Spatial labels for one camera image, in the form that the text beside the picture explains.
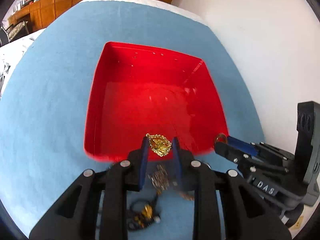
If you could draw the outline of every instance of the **red box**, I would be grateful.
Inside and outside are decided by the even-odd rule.
[[[146,133],[161,134],[194,155],[213,150],[228,128],[203,60],[150,46],[108,42],[96,67],[84,131],[84,151],[97,161],[121,161]],[[151,150],[149,160],[159,157]]]

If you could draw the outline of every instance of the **bolt head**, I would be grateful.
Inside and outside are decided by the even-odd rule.
[[[201,162],[200,161],[197,161],[197,160],[194,160],[191,162],[191,166],[194,167],[194,168],[198,168],[201,166]]]
[[[93,170],[87,169],[83,172],[83,176],[90,177],[93,174]]]
[[[230,177],[236,177],[236,176],[238,175],[238,172],[235,171],[235,170],[229,170],[229,171],[228,171],[228,175],[229,175]]]
[[[120,162],[120,165],[121,165],[121,167],[129,167],[130,166],[130,161],[128,161],[128,160],[124,160],[124,161],[122,161],[122,162]]]

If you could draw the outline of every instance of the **gold pendant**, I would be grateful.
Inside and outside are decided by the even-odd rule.
[[[169,154],[172,143],[166,137],[160,134],[150,135],[148,133],[146,134],[146,137],[149,138],[150,147],[153,152],[160,157]]]

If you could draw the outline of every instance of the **chair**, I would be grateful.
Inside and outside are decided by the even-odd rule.
[[[5,28],[1,23],[0,47],[28,35],[29,30],[27,23],[28,22],[22,20],[15,25],[11,24],[8,28]]]

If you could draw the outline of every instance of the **blue cloth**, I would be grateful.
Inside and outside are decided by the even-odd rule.
[[[203,59],[220,95],[230,135],[246,142],[264,141],[247,87],[207,26],[135,3],[80,3],[35,40],[0,102],[0,199],[27,236],[83,170],[102,171],[110,165],[89,159],[83,151],[93,73],[108,41],[162,47]],[[218,171],[235,168],[215,153],[198,159]],[[193,202],[167,192],[159,209],[159,225],[129,238],[192,238]]]

